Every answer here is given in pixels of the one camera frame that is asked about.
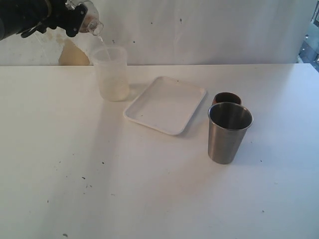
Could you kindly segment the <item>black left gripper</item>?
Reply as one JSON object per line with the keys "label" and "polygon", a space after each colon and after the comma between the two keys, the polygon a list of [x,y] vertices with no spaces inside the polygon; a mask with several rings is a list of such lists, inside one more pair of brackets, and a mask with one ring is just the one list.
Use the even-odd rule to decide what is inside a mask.
{"label": "black left gripper", "polygon": [[21,30],[22,38],[27,38],[36,31],[44,34],[47,28],[64,29],[66,35],[72,37],[72,34],[69,35],[68,23],[71,13],[69,0],[29,0],[28,2],[31,6],[26,9],[30,10],[29,15],[34,23]]}

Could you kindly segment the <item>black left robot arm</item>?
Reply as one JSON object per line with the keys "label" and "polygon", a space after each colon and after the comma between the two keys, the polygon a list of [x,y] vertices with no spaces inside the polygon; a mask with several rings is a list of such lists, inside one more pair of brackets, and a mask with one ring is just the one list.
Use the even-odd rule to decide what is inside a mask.
{"label": "black left robot arm", "polygon": [[0,39],[15,34],[33,34],[39,26],[56,24],[68,11],[66,0],[2,0],[0,2]]}

